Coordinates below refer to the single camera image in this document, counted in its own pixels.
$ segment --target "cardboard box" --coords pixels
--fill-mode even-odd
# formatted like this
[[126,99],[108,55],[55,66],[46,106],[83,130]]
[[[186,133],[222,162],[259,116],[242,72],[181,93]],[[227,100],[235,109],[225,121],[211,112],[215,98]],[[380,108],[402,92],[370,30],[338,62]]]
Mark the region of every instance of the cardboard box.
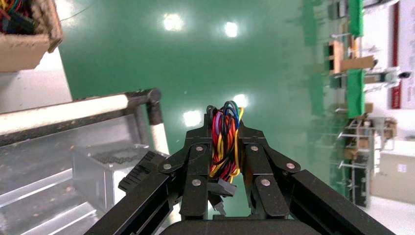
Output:
[[34,69],[48,51],[62,42],[63,32],[54,0],[33,0],[33,19],[39,22],[36,35],[0,34],[0,72]]
[[360,138],[358,148],[360,148],[360,149],[369,149],[369,139],[368,138]]
[[398,127],[398,121],[394,118],[387,118],[385,120],[385,125],[387,128],[390,128],[388,130],[385,130],[384,132],[384,136],[387,139],[393,138],[396,136],[396,132],[397,132],[397,127]]
[[356,160],[357,159],[357,149],[345,148],[345,159]]
[[375,167],[371,193],[391,200],[415,203],[415,157],[382,153]]

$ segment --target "bolt head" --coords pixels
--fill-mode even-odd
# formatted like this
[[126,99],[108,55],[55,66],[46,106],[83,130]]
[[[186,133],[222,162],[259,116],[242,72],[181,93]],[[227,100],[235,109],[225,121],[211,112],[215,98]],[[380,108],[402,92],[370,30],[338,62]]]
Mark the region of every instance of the bolt head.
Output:
[[202,182],[200,180],[192,180],[194,186],[199,186]]
[[290,168],[290,169],[296,168],[296,166],[292,163],[287,163],[287,167]]
[[269,186],[271,184],[271,182],[269,180],[267,180],[267,179],[263,179],[263,180],[261,180],[261,184],[263,186]]
[[169,169],[171,168],[171,165],[170,165],[170,164],[164,164],[164,165],[163,165],[163,168],[164,168],[165,170],[169,170]]

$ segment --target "red wire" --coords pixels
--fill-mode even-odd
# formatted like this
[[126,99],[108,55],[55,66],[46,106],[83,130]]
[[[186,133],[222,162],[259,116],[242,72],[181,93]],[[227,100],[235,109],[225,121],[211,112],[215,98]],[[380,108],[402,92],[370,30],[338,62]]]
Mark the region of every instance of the red wire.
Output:
[[22,5],[22,0],[19,0],[19,4],[17,5],[16,10],[15,10],[16,12],[19,10],[21,5]]
[[10,20],[10,19],[11,19],[11,18],[10,18],[10,16],[7,14],[7,12],[5,12],[2,8],[0,8],[0,13],[1,13],[4,17],[6,17],[8,20]]

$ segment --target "black metal bracket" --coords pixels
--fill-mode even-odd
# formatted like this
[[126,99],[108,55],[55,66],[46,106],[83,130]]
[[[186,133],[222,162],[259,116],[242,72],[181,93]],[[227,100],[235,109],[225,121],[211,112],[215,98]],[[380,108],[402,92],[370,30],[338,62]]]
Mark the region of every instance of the black metal bracket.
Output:
[[[137,185],[86,234],[154,234],[180,198],[182,221],[162,235],[393,234],[313,174],[301,171],[300,164],[273,150],[262,131],[241,122],[238,141],[250,216],[222,215],[207,221],[209,196],[219,205],[212,195],[232,196],[232,187],[209,178],[212,137],[205,115],[204,126],[188,131],[177,153],[142,160],[135,168],[141,171],[130,172],[120,187],[130,181]],[[289,214],[296,220],[288,220]]]

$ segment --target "epoxy floor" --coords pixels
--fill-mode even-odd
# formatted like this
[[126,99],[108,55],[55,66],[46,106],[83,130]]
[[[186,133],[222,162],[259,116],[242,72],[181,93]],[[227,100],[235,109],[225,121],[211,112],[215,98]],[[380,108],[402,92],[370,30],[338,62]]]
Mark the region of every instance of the epoxy floor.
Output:
[[[146,88],[163,93],[170,153],[206,106],[245,103],[246,126],[345,193],[336,90],[325,44],[338,30],[325,0],[56,0],[74,99]],[[242,186],[239,177],[237,185]],[[229,216],[249,209],[243,190]]]

